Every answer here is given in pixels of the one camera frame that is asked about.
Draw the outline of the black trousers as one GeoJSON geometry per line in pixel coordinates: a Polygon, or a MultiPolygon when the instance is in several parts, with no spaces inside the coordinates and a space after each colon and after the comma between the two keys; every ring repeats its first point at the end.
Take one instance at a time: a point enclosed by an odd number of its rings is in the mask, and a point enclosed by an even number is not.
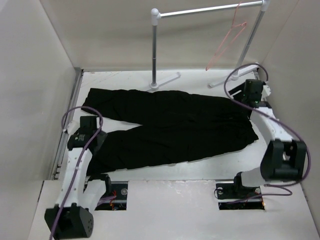
{"type": "Polygon", "coordinates": [[[83,110],[135,124],[107,134],[88,175],[197,161],[258,139],[245,110],[220,96],[91,88],[83,110]]]}

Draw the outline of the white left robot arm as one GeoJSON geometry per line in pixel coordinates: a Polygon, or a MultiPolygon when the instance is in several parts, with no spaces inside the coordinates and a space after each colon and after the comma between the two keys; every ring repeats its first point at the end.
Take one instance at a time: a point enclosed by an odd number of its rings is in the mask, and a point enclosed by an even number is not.
{"type": "Polygon", "coordinates": [[[112,195],[109,177],[87,176],[93,155],[106,137],[96,116],[80,117],[79,128],[69,127],[67,163],[59,196],[44,213],[51,240],[89,238],[93,233],[93,212],[100,199],[112,195]]]}

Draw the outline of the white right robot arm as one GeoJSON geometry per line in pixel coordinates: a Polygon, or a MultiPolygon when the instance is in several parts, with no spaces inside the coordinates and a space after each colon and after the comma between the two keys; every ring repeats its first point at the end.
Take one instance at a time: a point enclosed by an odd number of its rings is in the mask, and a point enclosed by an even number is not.
{"type": "Polygon", "coordinates": [[[269,86],[257,79],[247,79],[226,91],[234,103],[245,108],[267,144],[260,166],[239,172],[234,177],[231,190],[238,198],[248,193],[253,197],[252,192],[260,186],[285,190],[301,182],[305,162],[310,161],[306,143],[276,118],[271,105],[264,99],[270,93],[269,86]]]}

